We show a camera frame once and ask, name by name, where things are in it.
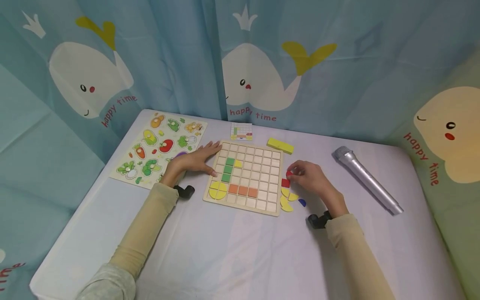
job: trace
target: pattern card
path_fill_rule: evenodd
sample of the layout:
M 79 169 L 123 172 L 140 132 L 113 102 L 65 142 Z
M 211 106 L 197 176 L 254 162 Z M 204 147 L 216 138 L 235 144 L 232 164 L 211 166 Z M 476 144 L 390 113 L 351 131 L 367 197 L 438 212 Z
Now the pattern card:
M 204 200 L 265 215 L 280 214 L 283 152 L 222 141 Z
M 251 123 L 232 123 L 230 131 L 231 140 L 252 141 L 253 127 Z
M 173 158 L 194 151 L 207 123 L 161 111 L 152 113 L 110 177 L 151 189 Z

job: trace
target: orange tile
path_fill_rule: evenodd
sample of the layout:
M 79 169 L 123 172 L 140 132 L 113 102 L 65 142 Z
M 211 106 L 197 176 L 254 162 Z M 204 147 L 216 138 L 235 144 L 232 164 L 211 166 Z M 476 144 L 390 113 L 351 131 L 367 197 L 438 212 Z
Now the orange tile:
M 232 194 L 236 194 L 238 190 L 239 190 L 239 186 L 236 184 L 231 184 L 230 187 L 228 188 L 228 192 Z
M 252 198 L 256 198 L 258 194 L 257 189 L 248 189 L 248 196 Z
M 246 196 L 248 192 L 248 188 L 246 186 L 239 187 L 239 195 Z

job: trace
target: yellow whale tail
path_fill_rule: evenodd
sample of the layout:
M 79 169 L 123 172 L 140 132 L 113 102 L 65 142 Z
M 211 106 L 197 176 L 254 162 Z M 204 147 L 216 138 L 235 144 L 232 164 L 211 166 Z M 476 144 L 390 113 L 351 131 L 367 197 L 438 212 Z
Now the yellow whale tail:
M 328 44 L 318 48 L 312 55 L 308 55 L 305 48 L 297 42 L 285 42 L 283 50 L 288 53 L 297 67 L 297 75 L 302 76 L 305 72 L 321 63 L 336 49 L 336 44 Z
M 79 27 L 91 29 L 95 32 L 113 51 L 115 51 L 115 25 L 112 22 L 103 22 L 101 30 L 92 20 L 83 16 L 76 20 Z

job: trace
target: beige sleeve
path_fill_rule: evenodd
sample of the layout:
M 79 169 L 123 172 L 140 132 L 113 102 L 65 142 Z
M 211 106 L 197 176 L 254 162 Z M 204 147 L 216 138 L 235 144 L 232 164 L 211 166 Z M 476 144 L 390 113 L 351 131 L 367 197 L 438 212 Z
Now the beige sleeve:
M 329 220 L 328 238 L 340 257 L 352 299 L 395 299 L 353 215 Z
M 110 263 L 126 270 L 136 280 L 178 197 L 177 190 L 156 183 L 113 253 Z

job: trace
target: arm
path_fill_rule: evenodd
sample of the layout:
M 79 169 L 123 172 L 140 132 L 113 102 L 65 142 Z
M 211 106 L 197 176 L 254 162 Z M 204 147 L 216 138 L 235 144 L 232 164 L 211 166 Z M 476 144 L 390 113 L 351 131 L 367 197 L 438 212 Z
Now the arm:
M 325 203 L 332 220 L 326 224 L 342 263 L 353 299 L 395 299 L 356 218 L 348 212 L 343 195 L 330 183 L 322 169 L 313 163 L 297 161 L 288 170 L 289 180 L 317 194 Z
M 142 208 L 130 224 L 120 245 L 108 264 L 100 267 L 93 278 L 80 290 L 76 299 L 130 300 L 135 297 L 135 280 L 152 249 L 167 216 L 177 203 L 178 192 L 173 186 L 187 171 L 203 171 L 216 176 L 205 164 L 207 158 L 220 151 L 219 142 L 173 159 L 160 183 L 150 191 Z

